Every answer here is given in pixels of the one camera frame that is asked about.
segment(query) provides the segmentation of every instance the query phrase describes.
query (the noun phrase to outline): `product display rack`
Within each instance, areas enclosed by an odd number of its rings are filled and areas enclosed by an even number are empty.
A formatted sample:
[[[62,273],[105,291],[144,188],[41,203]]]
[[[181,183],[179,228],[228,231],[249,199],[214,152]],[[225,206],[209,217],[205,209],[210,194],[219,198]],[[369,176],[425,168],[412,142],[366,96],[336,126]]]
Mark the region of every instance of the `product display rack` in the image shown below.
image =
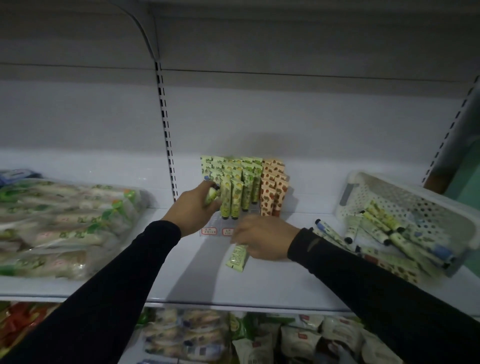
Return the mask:
[[[333,212],[348,173],[422,185],[462,142],[478,94],[479,29],[465,14],[25,3],[2,15],[0,168],[145,188],[152,208],[129,239],[198,184],[201,154],[282,158],[283,218],[343,232]],[[231,249],[228,238],[182,239],[146,304],[349,313],[294,263],[226,267]],[[61,302],[81,284],[0,277],[0,299]],[[420,286],[480,316],[468,269]]]

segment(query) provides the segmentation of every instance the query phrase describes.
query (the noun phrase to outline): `black sleeve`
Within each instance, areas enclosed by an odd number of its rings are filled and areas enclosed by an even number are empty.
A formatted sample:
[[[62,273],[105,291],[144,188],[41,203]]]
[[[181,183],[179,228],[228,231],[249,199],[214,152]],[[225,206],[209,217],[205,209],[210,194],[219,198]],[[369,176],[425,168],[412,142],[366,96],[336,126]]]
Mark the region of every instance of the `black sleeve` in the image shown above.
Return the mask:
[[[307,229],[295,237],[288,257],[320,279],[406,363],[479,361],[480,323],[411,283]]]
[[[117,363],[158,271],[180,237],[173,223],[152,222],[1,363]]]

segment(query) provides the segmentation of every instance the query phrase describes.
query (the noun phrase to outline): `hand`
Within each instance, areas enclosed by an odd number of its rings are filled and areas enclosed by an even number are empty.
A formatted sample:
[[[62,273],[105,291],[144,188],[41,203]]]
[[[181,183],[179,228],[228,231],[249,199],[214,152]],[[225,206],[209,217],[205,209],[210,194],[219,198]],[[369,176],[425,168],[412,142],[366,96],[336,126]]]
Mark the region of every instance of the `hand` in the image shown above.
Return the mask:
[[[222,205],[218,198],[208,206],[204,206],[208,190],[213,185],[215,185],[213,181],[203,181],[193,190],[182,193],[162,220],[177,225],[182,237],[200,230]]]
[[[287,257],[299,231],[273,216],[247,215],[237,225],[231,242],[246,245],[253,258],[279,260]]]

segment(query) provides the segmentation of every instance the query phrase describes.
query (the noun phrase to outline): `person's left hand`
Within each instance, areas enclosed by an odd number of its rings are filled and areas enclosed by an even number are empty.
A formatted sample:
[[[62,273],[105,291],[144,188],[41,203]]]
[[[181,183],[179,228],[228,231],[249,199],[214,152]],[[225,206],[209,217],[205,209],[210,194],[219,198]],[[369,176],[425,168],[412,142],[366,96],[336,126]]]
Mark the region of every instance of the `person's left hand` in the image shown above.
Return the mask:
[[[208,190],[213,185],[215,185],[213,181],[203,181],[193,190],[182,193],[162,220],[177,225],[182,237],[200,230],[222,205],[222,201],[218,198],[208,206],[204,206]]]

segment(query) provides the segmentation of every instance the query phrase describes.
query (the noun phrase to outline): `perforated basket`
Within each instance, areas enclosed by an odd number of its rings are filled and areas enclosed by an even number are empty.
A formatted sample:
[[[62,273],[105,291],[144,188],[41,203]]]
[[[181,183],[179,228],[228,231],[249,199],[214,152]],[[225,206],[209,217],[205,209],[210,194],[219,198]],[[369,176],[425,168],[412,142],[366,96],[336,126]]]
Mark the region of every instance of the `perforated basket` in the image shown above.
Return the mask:
[[[336,208],[336,217],[363,210],[374,200],[402,225],[414,225],[416,231],[450,249],[456,259],[445,270],[452,276],[480,243],[480,211],[418,186],[364,171],[354,171]]]

